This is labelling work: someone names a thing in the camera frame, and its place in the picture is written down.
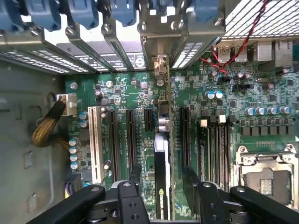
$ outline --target capacitor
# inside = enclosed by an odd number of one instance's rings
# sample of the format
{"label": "capacitor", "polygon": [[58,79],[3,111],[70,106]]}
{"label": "capacitor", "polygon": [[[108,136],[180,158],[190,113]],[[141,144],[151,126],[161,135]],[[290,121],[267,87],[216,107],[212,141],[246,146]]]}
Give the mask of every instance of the capacitor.
{"label": "capacitor", "polygon": [[108,114],[107,113],[101,113],[101,118],[107,118],[108,117]]}
{"label": "capacitor", "polygon": [[79,162],[78,161],[72,162],[71,165],[70,165],[70,167],[71,167],[71,169],[78,169]]}
{"label": "capacitor", "polygon": [[75,162],[78,160],[78,156],[76,154],[70,155],[70,161]]}
{"label": "capacitor", "polygon": [[283,114],[290,114],[291,108],[289,106],[282,106],[280,107],[279,112]]}
{"label": "capacitor", "polygon": [[81,128],[87,128],[88,127],[88,120],[81,120],[80,121],[80,127]]}
{"label": "capacitor", "polygon": [[223,97],[223,92],[222,91],[216,91],[215,96],[217,99],[221,99]]}
{"label": "capacitor", "polygon": [[250,79],[251,78],[251,74],[250,73],[246,73],[244,76],[245,79]]}
{"label": "capacitor", "polygon": [[107,112],[108,111],[108,107],[107,106],[102,106],[100,108],[100,111],[103,113],[103,112]]}
{"label": "capacitor", "polygon": [[70,148],[69,148],[69,152],[70,152],[71,154],[75,154],[75,153],[77,152],[77,147],[75,147],[75,146],[70,147]]}
{"label": "capacitor", "polygon": [[266,110],[262,107],[256,108],[256,114],[258,115],[264,115],[266,113]]}
{"label": "capacitor", "polygon": [[267,109],[267,113],[271,114],[271,115],[275,115],[275,114],[277,114],[277,108],[276,107],[269,107]]}
{"label": "capacitor", "polygon": [[273,90],[274,89],[274,84],[273,83],[265,83],[262,86],[262,89],[267,91],[267,90]]}
{"label": "capacitor", "polygon": [[79,114],[81,120],[86,120],[88,118],[88,112],[84,111]]}
{"label": "capacitor", "polygon": [[103,96],[103,92],[101,90],[96,90],[94,92],[94,94],[95,94],[96,97],[102,97]]}
{"label": "capacitor", "polygon": [[111,165],[111,160],[107,160],[105,162],[104,169],[106,169],[106,170],[109,169],[110,165]]}
{"label": "capacitor", "polygon": [[244,113],[247,115],[247,116],[252,116],[253,114],[254,114],[254,110],[253,110],[253,108],[246,108],[245,110],[244,110]]}
{"label": "capacitor", "polygon": [[78,144],[79,139],[77,137],[73,137],[69,140],[69,145],[70,146],[75,146],[76,144]]}
{"label": "capacitor", "polygon": [[209,78],[214,78],[217,76],[217,71],[211,71],[208,75],[207,75]]}
{"label": "capacitor", "polygon": [[211,100],[215,98],[215,93],[213,91],[209,91],[205,93],[207,99]]}
{"label": "capacitor", "polygon": [[241,72],[239,72],[234,76],[234,80],[243,79],[243,78],[244,78],[244,74]]}
{"label": "capacitor", "polygon": [[288,71],[289,71],[288,69],[284,68],[284,69],[282,69],[282,70],[276,72],[275,75],[277,75],[277,76],[283,76],[283,75],[285,75],[286,73],[288,73]]}

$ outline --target motherboard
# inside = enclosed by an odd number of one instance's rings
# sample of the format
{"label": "motherboard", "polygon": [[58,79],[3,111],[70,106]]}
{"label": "motherboard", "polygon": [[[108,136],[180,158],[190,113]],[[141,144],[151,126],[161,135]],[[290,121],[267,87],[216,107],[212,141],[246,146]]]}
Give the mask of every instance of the motherboard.
{"label": "motherboard", "polygon": [[[84,186],[109,189],[140,164],[150,219],[196,218],[183,190],[186,165],[224,191],[242,184],[298,209],[299,72],[254,63],[227,71],[198,61],[168,79],[154,72],[67,76],[66,92],[77,97],[78,115],[69,117],[73,173]],[[169,149],[163,157],[161,139]]]}

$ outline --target cpu socket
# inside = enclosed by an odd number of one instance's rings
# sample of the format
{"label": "cpu socket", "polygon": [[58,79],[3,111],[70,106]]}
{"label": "cpu socket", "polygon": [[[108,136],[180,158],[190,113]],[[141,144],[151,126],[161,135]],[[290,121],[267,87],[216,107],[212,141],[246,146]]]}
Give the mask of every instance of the cpu socket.
{"label": "cpu socket", "polygon": [[238,184],[247,186],[291,208],[298,209],[299,160],[293,144],[283,152],[249,153],[239,146],[236,153]]}

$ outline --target pci slot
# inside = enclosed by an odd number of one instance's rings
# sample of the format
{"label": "pci slot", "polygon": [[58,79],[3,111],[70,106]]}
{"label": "pci slot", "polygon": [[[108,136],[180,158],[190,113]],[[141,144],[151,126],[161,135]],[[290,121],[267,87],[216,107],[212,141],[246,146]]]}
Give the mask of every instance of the pci slot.
{"label": "pci slot", "polygon": [[181,107],[179,109],[180,116],[180,135],[181,135],[181,153],[182,153],[182,166],[190,165],[190,134],[189,134],[189,109]]}
{"label": "pci slot", "polygon": [[90,155],[92,162],[93,183],[101,183],[104,179],[103,151],[101,136],[100,106],[88,107]]}
{"label": "pci slot", "polygon": [[144,130],[146,132],[153,131],[154,123],[153,123],[153,110],[152,109],[144,109]]}
{"label": "pci slot", "polygon": [[137,164],[137,145],[136,145],[136,121],[135,110],[126,110],[127,117],[127,141],[128,141],[128,165],[129,172],[133,171]]}
{"label": "pci slot", "polygon": [[108,111],[109,119],[109,140],[111,147],[112,174],[114,182],[121,179],[121,152],[120,152],[120,135],[118,129],[118,114],[116,110]]}

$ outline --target green circuit board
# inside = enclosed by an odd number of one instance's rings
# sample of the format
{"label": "green circuit board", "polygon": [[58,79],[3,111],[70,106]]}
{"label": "green circuit board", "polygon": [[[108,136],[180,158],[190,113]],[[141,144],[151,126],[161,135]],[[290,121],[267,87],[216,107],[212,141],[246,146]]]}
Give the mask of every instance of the green circuit board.
{"label": "green circuit board", "polygon": [[[282,151],[286,143],[295,144],[294,135],[267,134],[261,136],[244,136],[243,128],[266,126],[267,129],[275,126],[296,126],[296,104],[299,103],[299,82],[296,78],[299,73],[288,73],[284,76],[276,76],[274,70],[261,72],[258,65],[247,65],[243,63],[234,63],[228,69],[230,77],[234,77],[238,72],[249,73],[250,79],[243,81],[232,79],[228,83],[217,83],[217,77],[208,78],[211,68],[207,65],[198,63],[188,70],[173,71],[170,75],[171,99],[172,99],[172,128],[174,149],[171,152],[173,161],[171,163],[172,177],[172,217],[176,220],[191,219],[191,212],[185,198],[182,187],[182,160],[181,160],[181,142],[180,142],[180,120],[179,109],[187,107],[190,111],[190,159],[191,165],[196,172],[200,174],[202,180],[208,180],[208,159],[207,151],[201,150],[198,145],[198,123],[202,119],[202,110],[208,109],[214,113],[217,109],[222,109],[226,116],[235,115],[235,124],[230,127],[230,162],[231,174],[233,163],[235,161],[235,152],[239,145],[247,144],[251,152]],[[268,91],[263,88],[265,83],[258,82],[258,78],[267,78],[269,83],[275,85],[275,89]],[[136,86],[136,81],[146,83],[143,88]],[[105,83],[113,82],[112,88],[107,88]],[[87,107],[99,105],[94,95],[96,84],[102,86],[105,98],[109,100],[109,109],[116,109],[119,119],[119,136],[121,146],[121,179],[126,180],[129,177],[128,159],[127,159],[127,127],[126,127],[126,109],[135,109],[136,114],[136,141],[138,162],[142,165],[142,197],[148,210],[150,218],[156,218],[156,197],[155,197],[155,174],[154,174],[154,132],[157,131],[157,122],[155,130],[146,132],[144,130],[144,108],[151,108],[156,111],[152,104],[153,99],[165,99],[165,87],[156,84],[157,79],[153,72],[136,73],[112,73],[97,75],[76,75],[66,77],[66,92],[72,93],[78,99],[78,113],[87,111]],[[77,83],[78,88],[72,90],[71,83]],[[234,85],[252,84],[253,88],[246,91],[232,91]],[[206,92],[222,91],[223,97],[220,99],[208,100]],[[244,111],[246,108],[280,108],[288,106],[291,109],[290,114],[280,114],[259,116],[247,116]],[[82,163],[76,172],[82,172],[83,169],[90,166],[88,157],[88,141],[82,144],[80,134],[80,119],[69,118],[70,137],[80,139],[80,150],[78,156]],[[102,122],[102,144],[104,160],[110,158],[109,148],[109,130],[108,121]],[[103,185],[109,188],[113,180],[111,171],[107,171]],[[234,186],[238,183],[231,178],[229,185]]]}

